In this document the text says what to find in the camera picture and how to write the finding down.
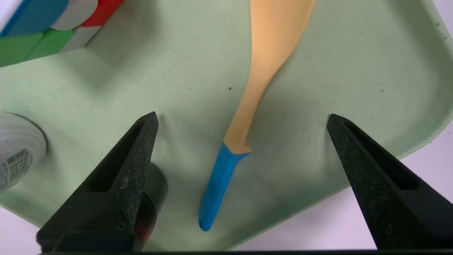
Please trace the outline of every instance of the light green tray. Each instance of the light green tray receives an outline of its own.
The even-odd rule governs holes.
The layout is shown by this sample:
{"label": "light green tray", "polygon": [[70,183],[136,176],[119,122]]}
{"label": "light green tray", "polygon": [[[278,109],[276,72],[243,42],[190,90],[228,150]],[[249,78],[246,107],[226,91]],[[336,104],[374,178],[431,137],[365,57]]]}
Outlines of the light green tray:
{"label": "light green tray", "polygon": [[443,33],[431,1],[320,0],[205,233],[202,193],[248,75],[248,1],[125,1],[85,49],[0,69],[1,111],[34,121],[49,144],[42,166],[0,203],[42,226],[132,123],[156,111],[152,159],[169,194],[147,249],[232,248],[348,186],[328,114],[398,157],[442,131],[453,105],[453,42]]}

